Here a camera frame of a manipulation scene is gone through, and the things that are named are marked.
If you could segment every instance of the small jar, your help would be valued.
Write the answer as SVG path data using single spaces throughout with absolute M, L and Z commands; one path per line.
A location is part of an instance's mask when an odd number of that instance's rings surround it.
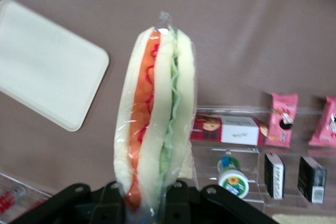
M 223 157 L 217 164 L 218 184 L 233 195 L 244 198 L 249 191 L 247 177 L 240 170 L 240 163 L 233 157 Z

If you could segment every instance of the label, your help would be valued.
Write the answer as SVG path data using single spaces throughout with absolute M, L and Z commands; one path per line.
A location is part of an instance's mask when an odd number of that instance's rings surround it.
M 223 157 L 218 162 L 217 169 L 219 173 L 222 173 L 223 171 L 228 170 L 228 169 L 240 170 L 240 163 L 234 157 Z
M 273 198 L 282 199 L 283 196 L 283 165 L 273 166 Z
M 229 177 L 222 185 L 230 193 L 239 196 L 246 190 L 245 183 L 238 177 Z
M 221 142 L 257 145 L 259 126 L 246 116 L 222 116 Z
M 311 194 L 311 202 L 316 204 L 323 203 L 324 187 L 323 186 L 313 186 Z
M 279 137 L 275 136 L 275 135 L 268 136 L 268 139 L 271 140 L 271 141 L 279 141 Z
M 286 133 L 282 132 L 281 134 L 281 141 L 284 142 L 286 140 Z

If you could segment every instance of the jar lid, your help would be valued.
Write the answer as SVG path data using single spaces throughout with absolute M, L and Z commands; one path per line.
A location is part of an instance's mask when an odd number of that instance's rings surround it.
M 247 177 L 236 169 L 229 169 L 222 172 L 218 178 L 218 184 L 241 199 L 244 198 L 249 191 Z

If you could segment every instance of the snack package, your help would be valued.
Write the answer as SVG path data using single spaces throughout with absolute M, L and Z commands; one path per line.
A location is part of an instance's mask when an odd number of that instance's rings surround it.
M 263 146 L 268 127 L 255 116 L 196 114 L 191 140 Z
M 290 136 L 298 105 L 298 95 L 272 93 L 273 104 L 269 119 L 267 145 L 290 147 Z
M 137 38 L 119 105 L 113 165 L 127 223 L 156 223 L 183 163 L 181 175 L 193 175 L 195 78 L 193 44 L 162 12 Z
M 309 145 L 336 148 L 336 97 L 327 96 L 319 124 Z

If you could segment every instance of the clear acrylic shelf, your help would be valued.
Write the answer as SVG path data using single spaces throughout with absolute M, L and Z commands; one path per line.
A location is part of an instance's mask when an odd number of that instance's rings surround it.
M 198 107 L 198 113 L 256 116 L 268 123 L 269 111 L 251 108 Z M 196 176 L 199 188 L 217 184 L 217 163 L 223 156 L 240 162 L 241 171 L 249 180 L 246 202 L 265 214 L 301 214 L 336 216 L 336 149 L 311 147 L 308 142 L 318 124 L 321 111 L 298 110 L 292 130 L 291 148 L 274 146 L 234 145 L 220 142 L 192 140 Z M 264 183 L 264 155 L 276 153 L 285 165 L 285 195 L 272 199 Z M 312 156 L 327 169 L 323 204 L 312 204 L 297 187 L 301 156 Z
M 19 200 L 16 204 L 11 206 L 2 215 L 0 215 L 0 224 L 7 224 L 14 220 L 28 209 L 30 209 L 36 202 L 43 198 L 50 198 L 51 195 L 28 186 L 20 181 L 17 181 L 5 174 L 0 173 L 0 195 L 4 192 L 14 188 L 17 185 L 22 185 L 26 189 L 26 197 Z

